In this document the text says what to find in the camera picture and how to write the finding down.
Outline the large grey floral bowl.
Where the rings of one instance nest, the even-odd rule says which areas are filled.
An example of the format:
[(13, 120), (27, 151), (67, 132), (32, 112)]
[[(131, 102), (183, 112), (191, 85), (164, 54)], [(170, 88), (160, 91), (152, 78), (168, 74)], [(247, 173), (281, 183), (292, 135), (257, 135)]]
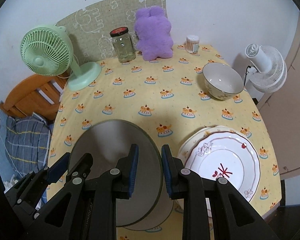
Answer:
[(164, 187), (161, 155), (154, 141), (139, 126), (124, 120), (108, 120), (83, 132), (74, 144), (70, 167), (85, 153), (93, 164), (87, 179), (108, 172), (123, 175), (122, 162), (135, 150), (134, 169), (127, 172), (127, 199), (116, 201), (116, 224), (129, 230), (146, 231), (161, 225), (173, 209)]

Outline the white plate yellow flowers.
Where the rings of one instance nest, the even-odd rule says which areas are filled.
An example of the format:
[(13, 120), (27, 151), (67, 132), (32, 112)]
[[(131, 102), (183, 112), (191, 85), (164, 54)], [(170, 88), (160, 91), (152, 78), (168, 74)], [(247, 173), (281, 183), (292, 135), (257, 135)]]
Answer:
[(202, 178), (225, 178), (242, 193), (245, 171), (242, 146), (247, 137), (225, 126), (203, 128), (181, 146), (178, 158), (189, 170)]

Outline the white plate red trim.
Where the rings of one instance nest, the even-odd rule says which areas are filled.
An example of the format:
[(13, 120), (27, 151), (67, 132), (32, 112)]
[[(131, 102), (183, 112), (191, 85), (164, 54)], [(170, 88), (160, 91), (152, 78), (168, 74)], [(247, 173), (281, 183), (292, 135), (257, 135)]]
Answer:
[(224, 126), (194, 136), (185, 167), (202, 178), (227, 179), (250, 202), (260, 182), (258, 154), (244, 135)]

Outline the small floral bowl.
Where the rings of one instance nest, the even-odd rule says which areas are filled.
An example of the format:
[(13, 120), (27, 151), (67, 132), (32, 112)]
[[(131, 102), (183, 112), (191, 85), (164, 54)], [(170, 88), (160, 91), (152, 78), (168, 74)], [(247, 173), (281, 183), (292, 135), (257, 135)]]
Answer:
[(218, 100), (228, 100), (241, 93), (244, 83), (241, 76), (223, 63), (208, 63), (203, 67), (204, 83), (211, 96)]

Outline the white crumpled cloth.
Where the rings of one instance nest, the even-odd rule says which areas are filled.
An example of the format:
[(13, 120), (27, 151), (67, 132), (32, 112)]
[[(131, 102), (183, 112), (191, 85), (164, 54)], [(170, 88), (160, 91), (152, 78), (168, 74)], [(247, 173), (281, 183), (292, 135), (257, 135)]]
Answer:
[(6, 193), (9, 189), (11, 189), (17, 182), (18, 182), (18, 178), (15, 176), (15, 174), (13, 174), (11, 176), (10, 180), (4, 181), (4, 187), (5, 187), (5, 191), (4, 193)]

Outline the blue plaid pillow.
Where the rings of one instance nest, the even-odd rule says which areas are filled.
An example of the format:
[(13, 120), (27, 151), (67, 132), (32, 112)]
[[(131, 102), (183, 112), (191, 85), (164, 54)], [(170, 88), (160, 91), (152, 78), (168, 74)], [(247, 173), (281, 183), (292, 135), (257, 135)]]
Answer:
[(42, 116), (33, 113), (25, 118), (6, 120), (6, 156), (18, 177), (47, 166), (51, 131)]

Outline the yellow cake print tablecloth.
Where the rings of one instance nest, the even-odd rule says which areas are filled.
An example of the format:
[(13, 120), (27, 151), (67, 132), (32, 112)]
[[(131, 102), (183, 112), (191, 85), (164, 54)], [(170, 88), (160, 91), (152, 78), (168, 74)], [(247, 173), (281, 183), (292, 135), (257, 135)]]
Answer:
[(204, 127), (226, 126), (245, 135), (257, 150), (261, 178), (256, 189), (243, 196), (260, 215), (275, 210), (281, 200), (279, 168), (271, 139), (261, 115), (247, 91), (221, 101), (209, 97), (203, 67), (223, 62), (211, 46), (197, 55), (174, 48), (170, 59), (130, 63), (117, 59), (101, 62), (101, 75), (78, 92), (66, 89), (52, 132), (48, 163), (70, 152), (79, 137), (99, 122), (120, 119), (141, 127), (160, 147), (169, 144), (174, 155), (186, 160), (182, 149), (188, 137)]

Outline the orange wooden headboard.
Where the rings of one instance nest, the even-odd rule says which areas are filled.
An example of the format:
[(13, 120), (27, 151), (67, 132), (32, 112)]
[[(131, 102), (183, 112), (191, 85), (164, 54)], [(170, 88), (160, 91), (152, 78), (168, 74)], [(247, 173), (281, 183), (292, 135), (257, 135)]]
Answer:
[(5, 102), (0, 103), (0, 110), (14, 118), (25, 118), (36, 113), (53, 121), (57, 116), (61, 97), (61, 92), (53, 82), (63, 89), (67, 80), (66, 77), (34, 74), (11, 90)]

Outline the beige door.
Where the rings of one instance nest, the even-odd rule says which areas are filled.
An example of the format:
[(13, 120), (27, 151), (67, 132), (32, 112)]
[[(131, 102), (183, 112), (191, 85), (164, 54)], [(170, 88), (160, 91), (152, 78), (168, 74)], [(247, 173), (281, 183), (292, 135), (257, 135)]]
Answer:
[(282, 179), (300, 175), (300, 15), (286, 64), (285, 84), (259, 106)]

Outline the green desk fan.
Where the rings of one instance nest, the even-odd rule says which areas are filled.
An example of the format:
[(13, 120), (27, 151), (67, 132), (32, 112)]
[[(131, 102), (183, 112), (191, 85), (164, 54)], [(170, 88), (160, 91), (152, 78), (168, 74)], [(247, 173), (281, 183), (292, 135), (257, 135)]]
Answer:
[(102, 67), (96, 62), (79, 65), (65, 26), (39, 25), (28, 31), (20, 44), (23, 62), (34, 73), (57, 76), (71, 69), (68, 87), (71, 91), (88, 87), (101, 74)]

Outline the glass jar black lid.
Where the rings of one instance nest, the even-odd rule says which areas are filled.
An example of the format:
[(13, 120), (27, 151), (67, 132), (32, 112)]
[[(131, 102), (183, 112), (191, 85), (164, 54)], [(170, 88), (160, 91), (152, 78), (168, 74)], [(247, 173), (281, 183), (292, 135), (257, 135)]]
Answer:
[(112, 30), (110, 36), (120, 63), (130, 62), (136, 58), (135, 49), (127, 27), (119, 27)]

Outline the cotton swab container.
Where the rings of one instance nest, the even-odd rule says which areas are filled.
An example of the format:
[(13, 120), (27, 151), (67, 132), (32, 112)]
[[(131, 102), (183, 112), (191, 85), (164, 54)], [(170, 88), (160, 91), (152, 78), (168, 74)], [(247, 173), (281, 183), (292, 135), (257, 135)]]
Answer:
[(199, 37), (197, 35), (187, 35), (185, 49), (190, 54), (198, 53)]

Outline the white standing fan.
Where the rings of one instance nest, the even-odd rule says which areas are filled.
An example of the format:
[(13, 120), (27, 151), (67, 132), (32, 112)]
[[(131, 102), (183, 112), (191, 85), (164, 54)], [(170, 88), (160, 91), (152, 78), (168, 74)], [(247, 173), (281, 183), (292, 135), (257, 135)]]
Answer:
[(272, 46), (259, 46), (249, 44), (245, 55), (250, 60), (254, 69), (249, 74), (253, 87), (263, 94), (277, 92), (287, 78), (287, 66), (281, 53)]

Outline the purple plush toy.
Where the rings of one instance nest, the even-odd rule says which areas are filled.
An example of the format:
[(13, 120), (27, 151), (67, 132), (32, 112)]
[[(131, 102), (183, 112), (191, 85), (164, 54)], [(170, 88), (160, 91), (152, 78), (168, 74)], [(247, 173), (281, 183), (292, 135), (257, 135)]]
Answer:
[(145, 61), (156, 58), (169, 59), (173, 56), (173, 40), (170, 36), (171, 23), (159, 6), (140, 8), (136, 12), (134, 30), (139, 41), (137, 50)]

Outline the green elephant wall mat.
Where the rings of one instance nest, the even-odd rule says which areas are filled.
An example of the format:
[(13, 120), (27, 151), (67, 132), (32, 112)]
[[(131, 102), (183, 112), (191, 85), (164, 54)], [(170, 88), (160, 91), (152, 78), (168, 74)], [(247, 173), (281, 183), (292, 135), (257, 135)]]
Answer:
[(166, 9), (166, 0), (103, 0), (73, 12), (56, 25), (66, 27), (75, 59), (82, 65), (116, 56), (110, 32), (118, 27), (127, 27), (132, 44), (136, 45), (136, 12), (152, 6)]

